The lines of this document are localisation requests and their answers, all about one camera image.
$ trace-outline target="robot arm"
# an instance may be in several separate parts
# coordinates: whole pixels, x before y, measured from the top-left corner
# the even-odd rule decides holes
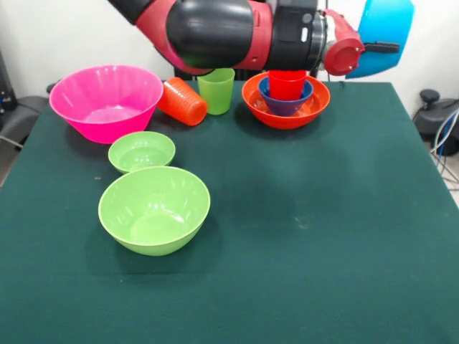
[[[345,18],[321,11],[317,0],[277,0],[273,5],[248,0],[109,2],[163,57],[194,75],[223,67],[312,70],[320,63],[332,75],[347,75],[365,51]]]

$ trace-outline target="plastic bowl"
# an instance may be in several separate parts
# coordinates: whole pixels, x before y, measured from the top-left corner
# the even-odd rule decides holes
[[[108,150],[108,160],[121,173],[167,166],[174,156],[174,142],[163,134],[151,131],[123,136]]]
[[[296,113],[314,91],[312,84],[306,80],[303,83],[303,91],[301,92],[300,99],[277,100],[270,97],[270,81],[267,77],[260,81],[258,89],[270,111],[277,116],[291,116]]]
[[[307,125],[315,120],[330,103],[331,96],[328,88],[316,78],[308,76],[307,81],[312,84],[314,91],[300,110],[290,117],[273,115],[258,90],[260,81],[267,75],[267,72],[261,73],[246,81],[242,88],[242,97],[253,115],[271,128],[291,130]]]
[[[85,138],[110,144],[145,130],[163,83],[139,67],[108,65],[80,70],[52,89],[52,109]]]
[[[210,209],[205,184],[174,167],[150,167],[114,181],[99,202],[99,220],[127,249],[164,256],[185,246]]]

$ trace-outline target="green bowl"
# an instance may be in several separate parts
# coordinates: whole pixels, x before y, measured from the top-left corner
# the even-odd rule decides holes
[[[131,251],[164,256],[185,246],[210,209],[206,185],[175,167],[150,167],[114,181],[99,202],[99,220]]]
[[[174,156],[174,142],[163,134],[151,131],[123,136],[108,151],[108,160],[121,173],[152,166],[167,166]]]

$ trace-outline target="cup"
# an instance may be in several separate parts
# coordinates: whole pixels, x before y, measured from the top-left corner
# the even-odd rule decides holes
[[[200,124],[207,114],[204,99],[179,77],[173,77],[164,83],[164,93],[158,108],[189,126]]]
[[[270,82],[269,96],[276,100],[300,99],[307,76],[308,73],[305,70],[270,70],[268,73]]]
[[[231,106],[235,70],[223,68],[198,77],[199,94],[207,102],[210,115],[222,115]]]
[[[266,102],[266,105],[270,109],[270,111],[277,116],[291,116],[294,115],[303,104],[311,97],[314,92],[312,84],[305,80],[303,83],[303,89],[301,93],[300,99],[297,100],[277,100],[273,99],[269,96],[270,94],[270,86],[269,86],[269,79],[265,77],[260,81],[258,85],[258,89]]]

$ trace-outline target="orange bowl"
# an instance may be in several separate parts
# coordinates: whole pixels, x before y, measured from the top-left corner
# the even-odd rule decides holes
[[[314,87],[311,98],[292,116],[273,115],[258,90],[258,84],[267,76],[267,73],[261,73],[249,79],[242,88],[242,97],[253,115],[271,128],[290,130],[303,127],[315,120],[330,103],[331,96],[327,86],[308,76],[307,81]]]

